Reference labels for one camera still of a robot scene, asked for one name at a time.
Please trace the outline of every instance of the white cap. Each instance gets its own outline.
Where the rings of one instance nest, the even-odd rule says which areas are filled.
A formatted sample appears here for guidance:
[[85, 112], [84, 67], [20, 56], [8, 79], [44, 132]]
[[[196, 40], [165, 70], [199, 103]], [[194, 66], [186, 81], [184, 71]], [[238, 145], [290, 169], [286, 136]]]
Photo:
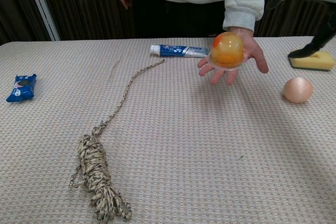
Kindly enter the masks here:
[[150, 53], [155, 54], [155, 55], [160, 55], [160, 46], [151, 45]]

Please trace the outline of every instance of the orange jelly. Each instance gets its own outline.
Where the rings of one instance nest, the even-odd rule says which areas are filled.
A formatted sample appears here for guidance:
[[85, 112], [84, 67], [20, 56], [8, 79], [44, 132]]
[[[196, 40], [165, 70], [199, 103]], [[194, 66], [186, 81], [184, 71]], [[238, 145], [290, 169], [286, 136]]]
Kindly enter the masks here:
[[209, 55], [210, 61], [224, 69], [237, 68], [244, 61], [244, 46], [241, 38], [233, 32], [219, 34]]

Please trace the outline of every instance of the person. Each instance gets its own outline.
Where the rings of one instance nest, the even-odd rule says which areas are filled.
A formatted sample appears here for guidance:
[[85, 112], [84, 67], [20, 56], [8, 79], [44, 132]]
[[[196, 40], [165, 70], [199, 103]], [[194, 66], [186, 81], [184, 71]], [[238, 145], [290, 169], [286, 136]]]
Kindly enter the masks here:
[[[254, 39], [255, 22], [264, 14], [264, 0], [120, 0], [125, 9], [132, 6], [138, 38], [215, 37], [224, 31], [237, 33], [248, 59], [254, 59], [261, 73], [267, 73], [264, 52]], [[197, 66], [199, 75], [214, 70], [206, 59]], [[226, 72], [216, 70], [211, 78], [217, 84]], [[234, 83], [238, 70], [227, 74]]]

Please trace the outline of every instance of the blue snack package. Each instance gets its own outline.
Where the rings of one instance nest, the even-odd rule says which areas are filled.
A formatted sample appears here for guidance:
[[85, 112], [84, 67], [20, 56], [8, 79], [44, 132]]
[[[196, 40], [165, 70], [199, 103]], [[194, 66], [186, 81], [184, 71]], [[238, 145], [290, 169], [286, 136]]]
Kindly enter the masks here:
[[36, 74], [32, 76], [16, 76], [12, 93], [6, 99], [7, 102], [21, 102], [34, 97]]

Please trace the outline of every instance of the black pants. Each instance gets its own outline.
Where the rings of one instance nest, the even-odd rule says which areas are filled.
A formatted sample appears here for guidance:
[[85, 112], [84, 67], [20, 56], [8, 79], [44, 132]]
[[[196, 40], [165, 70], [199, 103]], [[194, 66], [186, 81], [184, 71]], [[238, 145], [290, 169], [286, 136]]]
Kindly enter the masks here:
[[138, 38], [214, 37], [224, 32], [224, 2], [133, 0], [133, 11]]

